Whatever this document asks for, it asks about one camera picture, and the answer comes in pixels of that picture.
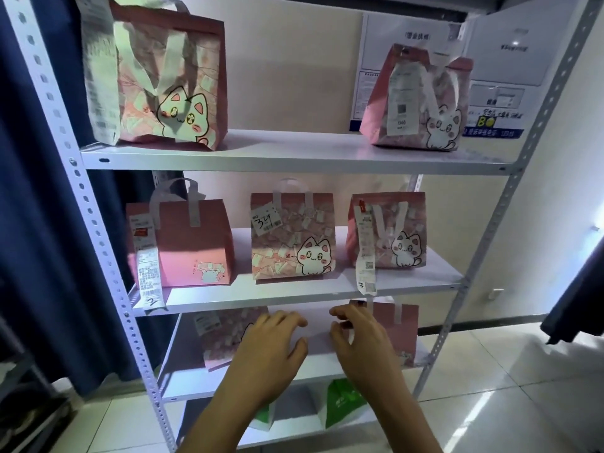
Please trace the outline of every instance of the tiled floor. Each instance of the tiled floor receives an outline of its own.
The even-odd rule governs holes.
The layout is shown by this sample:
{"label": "tiled floor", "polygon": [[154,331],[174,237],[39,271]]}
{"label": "tiled floor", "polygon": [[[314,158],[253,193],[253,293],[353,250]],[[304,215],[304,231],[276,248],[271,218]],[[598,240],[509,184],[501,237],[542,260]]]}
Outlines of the tiled floor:
{"label": "tiled floor", "polygon": [[[604,452],[604,338],[546,345],[538,324],[449,336],[420,397],[445,453]],[[432,346],[435,336],[422,337]],[[419,370],[405,372],[409,384]],[[181,403],[167,405],[169,418]],[[147,396],[87,404],[52,453],[167,453]],[[248,453],[386,453],[379,425]]]}

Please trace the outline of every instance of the white wall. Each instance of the white wall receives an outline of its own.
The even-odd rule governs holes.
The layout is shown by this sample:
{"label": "white wall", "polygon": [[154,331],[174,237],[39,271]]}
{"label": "white wall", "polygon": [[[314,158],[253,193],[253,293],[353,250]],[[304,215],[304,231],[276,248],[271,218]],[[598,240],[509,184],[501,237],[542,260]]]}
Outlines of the white wall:
{"label": "white wall", "polygon": [[[185,0],[194,14],[226,25],[229,126],[233,129],[348,129],[361,14],[278,0]],[[600,18],[517,190],[485,266],[458,320],[548,312],[553,281],[580,246],[600,204],[604,86]],[[464,139],[468,148],[507,159],[523,140]],[[231,226],[249,225],[249,194],[270,191],[286,174],[187,172],[208,198],[223,198]],[[350,195],[398,190],[396,175],[297,175],[315,191],[333,192],[345,223]],[[464,271],[494,209],[504,178],[427,176],[429,244]],[[505,288],[486,301],[492,288]],[[422,325],[443,320],[450,293],[407,297],[419,303]]]}

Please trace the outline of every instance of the perforated metal upright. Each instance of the perforated metal upright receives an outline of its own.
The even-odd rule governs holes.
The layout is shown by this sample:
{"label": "perforated metal upright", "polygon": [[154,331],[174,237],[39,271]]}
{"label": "perforated metal upright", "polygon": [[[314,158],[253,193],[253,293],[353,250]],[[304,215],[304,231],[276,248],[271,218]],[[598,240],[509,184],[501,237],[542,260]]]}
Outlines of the perforated metal upright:
{"label": "perforated metal upright", "polygon": [[[434,365],[434,361],[442,350],[442,346],[449,334],[451,325],[455,321],[457,313],[467,297],[467,293],[485,258],[495,232],[503,219],[518,183],[522,179],[534,149],[539,143],[541,134],[543,134],[543,131],[547,126],[547,122],[560,98],[579,53],[591,32],[593,24],[600,12],[602,2],[603,0],[588,0],[586,4],[585,11],[581,16],[570,41],[570,45],[556,70],[555,77],[545,96],[543,105],[538,112],[535,122],[528,133],[519,158],[514,163],[511,171],[507,172],[509,174],[509,179],[503,189],[499,202],[495,207],[478,248],[472,257],[472,261],[462,281],[461,287],[458,289],[457,295],[452,302],[445,323],[443,324],[442,331],[432,350],[433,356],[431,362],[424,368],[415,387],[414,395],[416,397],[419,396],[423,389]],[[80,149],[77,146],[30,0],[4,0],[4,4],[10,16],[11,24],[15,31],[23,57],[25,58],[34,87],[39,96],[44,115],[56,143],[57,152],[59,152],[60,158],[62,159],[65,173],[71,184],[74,197],[76,198],[98,261],[109,286],[125,334],[128,337],[132,353],[137,362],[138,369],[143,376],[147,393],[153,403],[159,425],[162,428],[169,449],[174,451],[176,450],[175,437],[172,433],[164,409],[157,381],[148,361],[145,346],[141,340],[140,331],[133,317],[126,287],[117,270],[117,263],[109,244],[107,231],[103,224],[97,201],[95,200],[87,176],[87,171],[83,167]],[[410,184],[412,190],[419,187],[418,183],[417,178],[413,178],[412,184]]]}

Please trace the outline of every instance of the forearm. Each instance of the forearm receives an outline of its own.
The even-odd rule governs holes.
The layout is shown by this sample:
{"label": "forearm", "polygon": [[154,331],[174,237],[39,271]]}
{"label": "forearm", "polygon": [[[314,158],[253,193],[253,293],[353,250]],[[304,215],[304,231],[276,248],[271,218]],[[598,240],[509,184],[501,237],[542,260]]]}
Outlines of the forearm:
{"label": "forearm", "polygon": [[256,411],[237,397],[223,394],[219,388],[177,453],[234,452]]}
{"label": "forearm", "polygon": [[370,397],[368,402],[393,453],[442,453],[422,409],[406,387],[394,394]]}

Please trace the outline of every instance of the hand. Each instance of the hand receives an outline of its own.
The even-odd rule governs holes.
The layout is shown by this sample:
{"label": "hand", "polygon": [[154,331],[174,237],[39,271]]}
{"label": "hand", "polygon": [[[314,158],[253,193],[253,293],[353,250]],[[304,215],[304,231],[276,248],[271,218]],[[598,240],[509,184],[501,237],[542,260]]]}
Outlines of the hand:
{"label": "hand", "polygon": [[[409,393],[386,330],[369,310],[349,304],[334,307],[329,314],[345,321],[332,323],[333,347],[348,380],[367,402],[385,402],[401,392]],[[350,327],[355,330],[352,344],[344,337],[344,329]]]}
{"label": "hand", "polygon": [[237,400],[255,413],[273,402],[289,386],[308,354],[305,337],[292,352],[289,343],[296,327],[308,321],[299,313],[263,314],[247,331],[229,365],[216,396]]}

